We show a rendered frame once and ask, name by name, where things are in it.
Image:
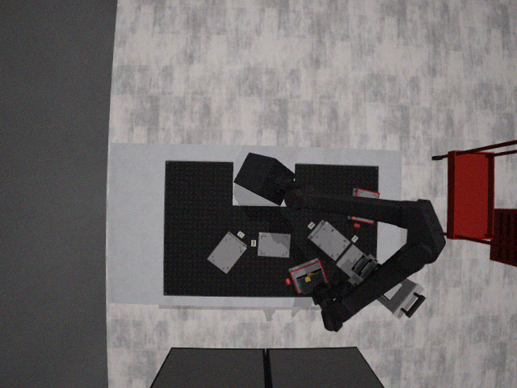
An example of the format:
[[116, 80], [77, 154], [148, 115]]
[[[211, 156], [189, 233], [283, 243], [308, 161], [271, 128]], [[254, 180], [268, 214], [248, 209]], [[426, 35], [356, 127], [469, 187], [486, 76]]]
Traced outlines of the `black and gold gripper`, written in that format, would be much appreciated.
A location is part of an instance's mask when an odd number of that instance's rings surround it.
[[[314, 304], [316, 306], [316, 305], [318, 305], [318, 303], [317, 303], [317, 296], [318, 296], [318, 294], [322, 293], [322, 292], [326, 292], [326, 291], [321, 291], [317, 287], [317, 284], [322, 283], [323, 279], [321, 278], [321, 275], [320, 275], [319, 272], [315, 272], [315, 273], [309, 272], [307, 274], [307, 276], [305, 277], [305, 280], [306, 280], [306, 282], [308, 282], [310, 293], [311, 293], [313, 302], [314, 302]], [[328, 292], [326, 292], [326, 293], [328, 293]]]

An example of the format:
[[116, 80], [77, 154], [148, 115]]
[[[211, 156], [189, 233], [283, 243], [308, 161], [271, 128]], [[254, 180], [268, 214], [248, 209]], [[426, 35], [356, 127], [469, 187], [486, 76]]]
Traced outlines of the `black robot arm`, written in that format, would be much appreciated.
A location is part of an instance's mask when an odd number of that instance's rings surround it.
[[338, 332], [344, 322], [365, 306], [421, 270], [425, 264], [434, 263], [446, 244], [430, 200], [384, 200], [319, 192], [292, 180], [288, 172], [267, 177], [267, 195], [284, 196], [286, 206], [292, 211], [317, 209], [407, 229], [406, 244], [352, 291], [348, 292], [342, 280], [336, 280], [331, 289], [325, 282], [317, 284], [321, 291], [328, 292], [317, 296], [327, 331]]

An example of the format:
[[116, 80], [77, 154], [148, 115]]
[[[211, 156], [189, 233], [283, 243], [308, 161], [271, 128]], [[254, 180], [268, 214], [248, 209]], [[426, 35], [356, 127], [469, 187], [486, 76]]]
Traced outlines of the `grey slotted shelf rack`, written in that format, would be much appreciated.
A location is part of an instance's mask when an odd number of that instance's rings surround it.
[[[355, 263], [360, 259], [360, 257], [364, 255], [364, 253], [359, 250], [354, 244], [347, 250], [347, 252], [342, 256], [342, 258], [336, 263], [338, 267], [340, 267], [349, 277], [351, 277], [358, 284], [364, 280], [363, 278], [359, 279], [357, 274], [351, 270], [351, 268], [355, 265]], [[350, 265], [350, 266], [349, 266]], [[349, 267], [348, 267], [349, 266]], [[406, 298], [406, 296], [410, 293], [413, 287], [416, 285], [411, 280], [407, 278], [402, 281], [403, 286], [398, 290], [398, 292], [394, 295], [391, 300], [386, 299], [383, 295], [378, 297], [377, 300], [384, 305], [387, 309], [389, 309], [392, 313], [396, 308], [402, 303], [402, 301]]]

